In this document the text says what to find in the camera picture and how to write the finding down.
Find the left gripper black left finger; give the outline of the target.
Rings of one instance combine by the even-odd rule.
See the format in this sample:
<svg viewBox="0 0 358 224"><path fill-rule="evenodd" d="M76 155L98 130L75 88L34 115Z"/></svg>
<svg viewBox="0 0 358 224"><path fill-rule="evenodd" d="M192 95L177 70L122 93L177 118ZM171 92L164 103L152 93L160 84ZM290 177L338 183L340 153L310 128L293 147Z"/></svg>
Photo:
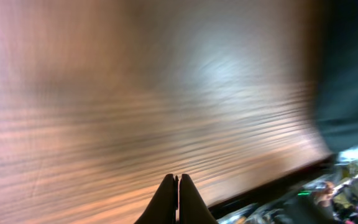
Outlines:
<svg viewBox="0 0 358 224"><path fill-rule="evenodd" d="M178 210L178 177L167 174L135 224L175 224Z"/></svg>

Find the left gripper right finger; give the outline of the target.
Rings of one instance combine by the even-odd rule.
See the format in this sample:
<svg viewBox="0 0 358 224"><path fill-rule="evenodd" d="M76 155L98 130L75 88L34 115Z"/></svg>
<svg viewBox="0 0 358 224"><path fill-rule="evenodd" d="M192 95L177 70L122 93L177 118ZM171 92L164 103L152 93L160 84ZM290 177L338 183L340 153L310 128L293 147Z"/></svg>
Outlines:
<svg viewBox="0 0 358 224"><path fill-rule="evenodd" d="M179 184L180 224L218 224L204 203L188 174L182 174Z"/></svg>

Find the black shorts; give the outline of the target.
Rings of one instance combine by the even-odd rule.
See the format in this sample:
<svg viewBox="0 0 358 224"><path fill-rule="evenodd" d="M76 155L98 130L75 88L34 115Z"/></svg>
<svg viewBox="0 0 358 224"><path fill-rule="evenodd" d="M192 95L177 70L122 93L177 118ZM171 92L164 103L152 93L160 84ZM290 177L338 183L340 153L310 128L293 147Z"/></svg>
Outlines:
<svg viewBox="0 0 358 224"><path fill-rule="evenodd" d="M358 0L326 1L314 118L334 153L358 146Z"/></svg>

